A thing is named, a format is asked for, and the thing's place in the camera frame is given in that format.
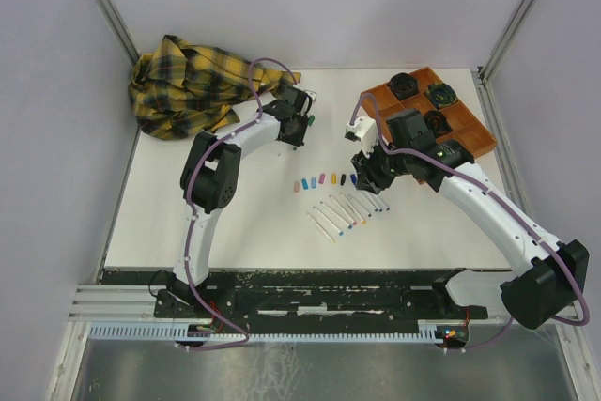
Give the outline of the yellow marker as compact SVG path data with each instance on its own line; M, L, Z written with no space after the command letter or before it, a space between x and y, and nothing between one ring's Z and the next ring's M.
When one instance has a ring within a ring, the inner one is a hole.
M360 212L354 207L354 205L352 204L352 202L350 201L350 199L346 195L344 195L343 193L339 193L339 194L344 199L345 203L351 209L351 211L353 212L353 214L357 217L357 219L359 220L359 222L361 224L366 224L366 220L363 218L363 216L360 214Z

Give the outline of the pink cap marker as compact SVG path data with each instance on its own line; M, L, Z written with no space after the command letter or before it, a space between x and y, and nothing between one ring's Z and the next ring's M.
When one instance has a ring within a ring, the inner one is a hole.
M335 239L328 233L328 231L314 218L310 213L306 213L307 218L316 230L331 244L335 244Z

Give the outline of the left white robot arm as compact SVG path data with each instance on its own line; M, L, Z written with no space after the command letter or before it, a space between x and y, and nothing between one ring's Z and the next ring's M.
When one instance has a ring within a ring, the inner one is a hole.
M186 316L199 316L208 294L199 286L209 276L209 253L217 222L232 201L244 157L272 142L304 145L316 93L286 86L279 97L260 106L243 125L217 134L200 132L193 140L180 176L188 205L188 230L183 254L166 284L176 307Z

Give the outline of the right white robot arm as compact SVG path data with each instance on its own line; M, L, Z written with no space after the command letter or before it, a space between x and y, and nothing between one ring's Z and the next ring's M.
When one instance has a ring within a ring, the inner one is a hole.
M462 270L430 296L439 316L452 317L464 306L504 309L520 325L535 330L549 319L562 321L562 309L577 302L584 326L590 310L583 297L589 252L546 231L489 180L473 156L455 139L442 143L423 115L408 109L386 121L391 143L381 136L381 121L353 114L346 138L360 144L351 160L360 191L378 194L396 177L411 176L460 208L501 251L506 272Z

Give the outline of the dark floral rolled sock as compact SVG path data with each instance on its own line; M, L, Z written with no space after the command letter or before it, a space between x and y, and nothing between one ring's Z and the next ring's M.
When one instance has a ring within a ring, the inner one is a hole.
M426 127L431 130L436 138L449 134L453 131L446 116L438 110L428 111L424 115Z

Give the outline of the orange compartment tray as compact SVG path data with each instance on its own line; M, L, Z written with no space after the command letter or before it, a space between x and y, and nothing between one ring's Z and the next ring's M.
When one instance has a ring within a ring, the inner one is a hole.
M430 68L397 73L362 92L346 138L362 145L351 159L359 190L378 194L396 177L411 176L438 191L456 172L492 187L475 163L496 138Z

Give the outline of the green blue rolled sock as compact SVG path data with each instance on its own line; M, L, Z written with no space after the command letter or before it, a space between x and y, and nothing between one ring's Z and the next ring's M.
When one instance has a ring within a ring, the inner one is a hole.
M424 95L438 110L451 106L457 102L457 95L455 91L445 83L435 83L429 85L426 88Z

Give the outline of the yellow plaid shirt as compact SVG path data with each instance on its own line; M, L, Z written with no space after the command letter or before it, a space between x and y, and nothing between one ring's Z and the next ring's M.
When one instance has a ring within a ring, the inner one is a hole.
M236 105L264 92L279 98L282 85L300 80L299 72L267 68L219 47L165 35L154 52L142 54L134 65L128 94L141 131L174 141L236 124Z

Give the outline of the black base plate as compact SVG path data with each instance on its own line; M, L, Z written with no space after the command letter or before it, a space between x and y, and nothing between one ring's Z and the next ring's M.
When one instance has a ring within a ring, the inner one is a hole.
M461 307L446 284L450 270L214 270L190 305L166 287L172 273L148 283L157 318L204 319L211 332L259 334L416 332L421 320L465 325L488 317Z

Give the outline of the right aluminium frame post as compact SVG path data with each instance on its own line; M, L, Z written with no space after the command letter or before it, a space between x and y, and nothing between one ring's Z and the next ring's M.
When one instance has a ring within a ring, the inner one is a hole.
M486 63L479 68L479 78L482 85L489 83L501 66L503 58L509 52L516 36L537 0L519 0L507 24L504 26L499 39L494 45Z

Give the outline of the aluminium frame post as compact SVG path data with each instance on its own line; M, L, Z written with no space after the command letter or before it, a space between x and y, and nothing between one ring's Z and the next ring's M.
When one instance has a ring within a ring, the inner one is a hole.
M95 0L104 19L114 33L119 45L133 66L140 57L131 34L112 0Z
M494 45L486 63L479 68L479 78L482 85L489 83L501 66L503 58L509 52L516 36L537 0L519 0L507 24L504 26L499 39Z

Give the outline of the left aluminium frame post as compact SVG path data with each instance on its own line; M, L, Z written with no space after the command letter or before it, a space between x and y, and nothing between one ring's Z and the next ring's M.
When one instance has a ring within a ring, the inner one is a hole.
M114 33L119 45L133 66L140 57L131 34L112 0L95 0L104 19Z

